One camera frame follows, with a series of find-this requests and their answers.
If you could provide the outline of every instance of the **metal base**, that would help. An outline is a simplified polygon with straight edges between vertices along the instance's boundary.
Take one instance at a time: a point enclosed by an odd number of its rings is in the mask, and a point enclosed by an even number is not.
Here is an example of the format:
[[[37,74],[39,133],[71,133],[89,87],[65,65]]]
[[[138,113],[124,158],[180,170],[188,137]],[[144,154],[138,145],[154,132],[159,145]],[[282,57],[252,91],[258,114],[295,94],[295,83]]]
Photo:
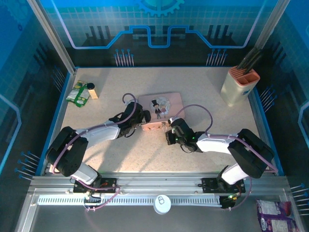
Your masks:
[[[220,207],[220,196],[228,196],[228,193],[203,193],[202,188],[198,187],[202,178],[215,178],[217,175],[218,173],[192,172],[104,173],[103,177],[117,178],[117,183],[121,186],[120,194],[111,205],[152,205],[157,195],[164,194],[171,198],[172,205]],[[249,180],[245,180],[244,184],[249,189]],[[33,177],[16,231],[30,230],[37,205],[83,205],[84,195],[73,193],[73,188],[70,178],[56,175]],[[100,203],[104,203],[113,194],[97,195],[101,197]],[[251,195],[279,196],[282,201],[293,200],[286,177],[272,174],[253,179]]]

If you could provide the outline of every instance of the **white table surface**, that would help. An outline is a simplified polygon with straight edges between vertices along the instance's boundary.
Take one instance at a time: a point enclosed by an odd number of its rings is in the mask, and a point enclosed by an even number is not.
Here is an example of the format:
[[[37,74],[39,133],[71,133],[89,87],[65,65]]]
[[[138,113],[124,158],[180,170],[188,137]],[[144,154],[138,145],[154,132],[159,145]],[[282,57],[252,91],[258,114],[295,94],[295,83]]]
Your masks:
[[[68,104],[62,127],[87,128],[105,122],[123,112],[124,93],[136,96],[179,92],[183,105],[201,104],[214,118],[210,133],[232,134],[248,128],[258,135],[249,101],[228,107],[220,97],[220,89],[228,68],[156,67],[156,68],[79,68],[77,80],[93,82],[99,99],[89,99],[78,108]],[[206,112],[190,107],[186,122],[194,131],[203,131],[210,123]],[[84,162],[104,171],[221,171],[234,164],[231,155],[208,152],[186,154],[179,145],[167,145],[164,132],[138,128],[130,138],[105,141],[86,151]]]

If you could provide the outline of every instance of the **gear graphic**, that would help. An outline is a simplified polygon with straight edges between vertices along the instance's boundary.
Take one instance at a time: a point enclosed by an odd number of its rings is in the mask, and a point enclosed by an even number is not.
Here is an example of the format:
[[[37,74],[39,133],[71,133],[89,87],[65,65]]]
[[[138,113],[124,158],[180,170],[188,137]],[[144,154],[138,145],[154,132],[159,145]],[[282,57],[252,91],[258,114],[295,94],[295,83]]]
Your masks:
[[[180,8],[180,4],[184,0],[136,0],[141,10],[150,13],[151,16],[167,16],[168,13],[173,14],[175,9]]]
[[[29,9],[26,0],[0,0],[0,6],[6,6],[11,16],[22,23],[28,16]]]

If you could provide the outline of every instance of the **blue edge trim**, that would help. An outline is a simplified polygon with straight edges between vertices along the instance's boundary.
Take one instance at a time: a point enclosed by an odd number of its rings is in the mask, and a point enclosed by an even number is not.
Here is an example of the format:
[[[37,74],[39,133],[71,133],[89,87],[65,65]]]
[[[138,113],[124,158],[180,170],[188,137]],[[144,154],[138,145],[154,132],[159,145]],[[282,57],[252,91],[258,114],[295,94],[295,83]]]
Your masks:
[[[47,152],[47,149],[49,147],[49,144],[50,144],[50,141],[51,141],[51,138],[52,138],[52,135],[53,135],[54,127],[56,125],[57,117],[58,117],[58,114],[59,114],[59,111],[60,111],[60,107],[61,107],[63,98],[65,97],[64,94],[65,94],[67,85],[69,83],[69,79],[70,79],[70,74],[68,73],[67,77],[66,77],[66,81],[65,81],[63,89],[62,89],[62,92],[61,92],[61,95],[60,95],[60,98],[59,98],[59,101],[58,101],[58,105],[57,105],[57,108],[56,108],[56,111],[55,111],[55,114],[54,114],[54,118],[53,118],[52,124],[50,126],[50,129],[49,129],[49,132],[48,132],[48,135],[47,135],[47,138],[46,138],[46,142],[45,142],[42,154],[41,154],[41,158],[40,158],[40,162],[39,162],[39,165],[38,165],[38,169],[37,169],[35,175],[41,175],[41,171],[42,171],[44,160],[45,160],[45,154]],[[276,146],[275,146],[274,140],[272,138],[272,135],[271,135],[271,132],[270,132],[270,129],[269,129],[269,125],[268,125],[268,122],[267,122],[267,119],[266,119],[266,115],[264,113],[264,110],[263,110],[263,107],[262,107],[262,103],[261,103],[261,100],[259,98],[257,89],[254,88],[253,91],[254,91],[254,96],[255,96],[255,99],[256,99],[259,111],[261,113],[263,124],[265,126],[265,130],[266,130],[266,133],[267,133],[267,136],[268,136],[268,139],[269,139],[270,147],[275,152],[274,160],[275,160],[276,166],[278,168],[278,174],[279,175],[284,175],[284,172],[283,172],[283,169],[282,169],[282,166],[281,166],[281,162],[280,162],[277,150],[276,150]]]
[[[253,89],[253,91],[254,91],[254,96],[255,96],[256,102],[257,102],[257,106],[258,106],[259,111],[261,113],[262,121],[263,121],[265,130],[266,130],[266,134],[267,134],[268,139],[269,139],[269,143],[270,143],[269,145],[270,145],[271,149],[275,152],[274,160],[275,160],[276,166],[278,168],[278,175],[284,175],[284,172],[283,172],[283,169],[282,169],[282,166],[281,166],[281,163],[280,163],[280,159],[279,159],[279,156],[278,156],[278,153],[277,153],[277,149],[276,149],[274,140],[272,138],[272,135],[271,135],[271,132],[270,132],[270,129],[269,129],[269,125],[268,125],[268,122],[267,122],[267,119],[266,119],[266,115],[264,113],[262,103],[261,103],[261,100],[260,100],[260,97],[259,97],[259,94],[257,92],[256,87]]]
[[[56,122],[57,122],[57,118],[58,118],[58,114],[60,112],[60,107],[61,107],[61,104],[63,102],[63,99],[65,98],[64,94],[66,92],[66,89],[67,89],[67,86],[68,86],[68,83],[69,83],[69,79],[70,79],[70,74],[68,73],[66,80],[64,82],[60,97],[59,97],[59,101],[58,101],[58,104],[57,104],[57,107],[56,107],[56,110],[55,110],[53,121],[52,121],[52,124],[50,125],[49,132],[48,132],[48,135],[47,135],[47,138],[46,138],[46,142],[45,142],[45,145],[44,145],[44,148],[43,148],[43,151],[42,151],[42,154],[41,154],[40,162],[38,164],[38,168],[37,168],[37,171],[35,172],[35,175],[41,175],[41,171],[42,171],[42,168],[43,168],[43,165],[44,165],[44,160],[45,160],[45,154],[48,150],[49,143],[52,139],[52,135],[53,135],[55,125],[56,125]]]

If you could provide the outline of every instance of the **round white object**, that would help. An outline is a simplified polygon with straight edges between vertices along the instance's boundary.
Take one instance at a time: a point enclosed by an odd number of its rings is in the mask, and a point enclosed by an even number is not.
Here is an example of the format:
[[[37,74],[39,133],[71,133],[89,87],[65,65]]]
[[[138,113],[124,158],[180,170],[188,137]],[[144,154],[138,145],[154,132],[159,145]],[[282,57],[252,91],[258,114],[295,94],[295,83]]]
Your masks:
[[[166,214],[170,210],[170,206],[170,199],[166,195],[159,195],[154,201],[154,210],[158,214]]]

